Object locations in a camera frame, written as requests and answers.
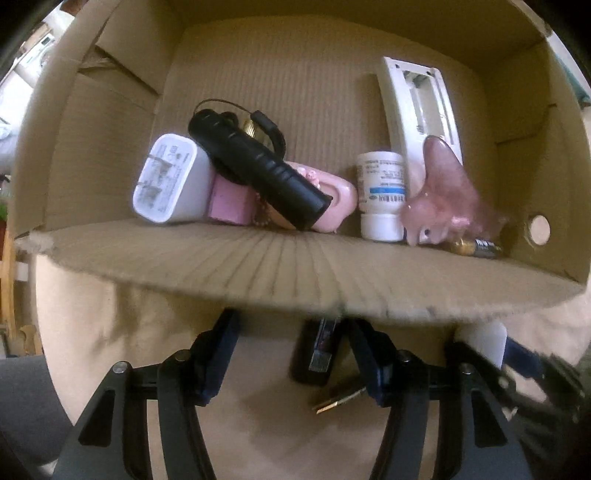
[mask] white power adapter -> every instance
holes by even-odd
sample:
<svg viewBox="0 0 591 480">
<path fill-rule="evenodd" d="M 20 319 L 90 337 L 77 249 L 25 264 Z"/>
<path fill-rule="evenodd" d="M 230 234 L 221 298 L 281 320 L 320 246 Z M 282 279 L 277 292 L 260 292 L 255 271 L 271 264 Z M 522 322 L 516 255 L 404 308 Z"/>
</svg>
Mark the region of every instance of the white power adapter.
<svg viewBox="0 0 591 480">
<path fill-rule="evenodd" d="M 134 210 L 154 223 L 202 220 L 207 216 L 214 176 L 209 156 L 193 140 L 162 135 L 139 175 Z"/>
</svg>

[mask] beige fabric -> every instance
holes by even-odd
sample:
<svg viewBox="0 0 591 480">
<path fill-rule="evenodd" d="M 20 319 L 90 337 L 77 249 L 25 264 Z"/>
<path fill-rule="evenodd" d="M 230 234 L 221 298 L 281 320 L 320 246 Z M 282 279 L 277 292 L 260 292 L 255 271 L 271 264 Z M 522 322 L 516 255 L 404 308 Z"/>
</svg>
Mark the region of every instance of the beige fabric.
<svg viewBox="0 0 591 480">
<path fill-rule="evenodd" d="M 36 265 L 37 314 L 57 393 L 76 421 L 110 366 L 160 362 L 211 327 L 221 304 L 117 285 L 61 269 L 45 257 Z M 591 339 L 589 295 L 553 309 L 506 319 L 510 335 L 546 353 L 576 362 Z M 291 382 L 290 357 L 303 317 L 247 312 L 220 394 L 199 410 L 218 478 L 266 480 L 368 478 L 387 410 L 368 398 L 316 417 L 309 403 L 318 389 Z M 381 327 L 395 344 L 440 364 L 450 327 Z M 348 348 L 332 381 L 355 371 Z M 535 393 L 529 385 L 529 391 Z M 165 478 L 156 405 L 149 406 L 155 479 Z M 432 409 L 421 478 L 429 478 L 437 410 Z"/>
</svg>

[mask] black cable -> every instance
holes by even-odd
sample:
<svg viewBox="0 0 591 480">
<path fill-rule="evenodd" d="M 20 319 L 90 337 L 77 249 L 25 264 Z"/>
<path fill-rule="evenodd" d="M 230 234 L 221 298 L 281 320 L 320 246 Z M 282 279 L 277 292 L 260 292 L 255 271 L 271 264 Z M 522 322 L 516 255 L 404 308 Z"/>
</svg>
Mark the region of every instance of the black cable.
<svg viewBox="0 0 591 480">
<path fill-rule="evenodd" d="M 208 102 L 220 102 L 220 103 L 227 103 L 228 105 L 232 105 L 235 106 L 236 108 L 239 108 L 240 110 L 242 110 L 243 112 L 248 113 L 248 115 L 250 115 L 252 112 L 246 110 L 242 105 L 238 105 L 237 103 L 231 102 L 229 100 L 224 100 L 221 98 L 206 98 L 205 100 L 201 100 L 197 106 L 195 107 L 195 110 L 193 110 L 193 115 L 195 115 L 197 113 L 197 109 L 202 106 L 204 103 L 208 103 Z"/>
</svg>

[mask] hole in cardboard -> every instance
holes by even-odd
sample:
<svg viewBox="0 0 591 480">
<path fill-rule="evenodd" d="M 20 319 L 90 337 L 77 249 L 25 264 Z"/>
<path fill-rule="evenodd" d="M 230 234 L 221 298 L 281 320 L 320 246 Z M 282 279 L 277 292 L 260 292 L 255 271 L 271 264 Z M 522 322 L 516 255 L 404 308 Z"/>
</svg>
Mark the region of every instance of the hole in cardboard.
<svg viewBox="0 0 591 480">
<path fill-rule="evenodd" d="M 550 224 L 544 215 L 534 215 L 527 225 L 527 233 L 532 244 L 541 247 L 550 240 Z"/>
</svg>

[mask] corrugated cardboard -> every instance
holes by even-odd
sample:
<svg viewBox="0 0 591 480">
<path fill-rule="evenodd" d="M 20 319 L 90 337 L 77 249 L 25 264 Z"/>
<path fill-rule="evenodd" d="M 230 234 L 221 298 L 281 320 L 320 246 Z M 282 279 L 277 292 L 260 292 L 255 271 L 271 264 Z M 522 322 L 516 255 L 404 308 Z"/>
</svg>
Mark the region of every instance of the corrugated cardboard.
<svg viewBox="0 0 591 480">
<path fill-rule="evenodd" d="M 31 104 L 11 231 L 49 232 L 52 257 L 74 270 L 232 304 L 394 321 L 558 303 L 587 280 L 591 172 L 576 101 L 549 52 L 504 0 L 91 0 Z M 187 135 L 210 96 L 264 111 L 288 160 L 355 181 L 356 155 L 389 146 L 381 56 L 441 70 L 466 171 L 512 220 L 510 259 L 363 241 L 357 215 L 336 236 L 134 218 L 151 141 Z M 552 234 L 534 248 L 526 231 L 537 214 Z"/>
</svg>

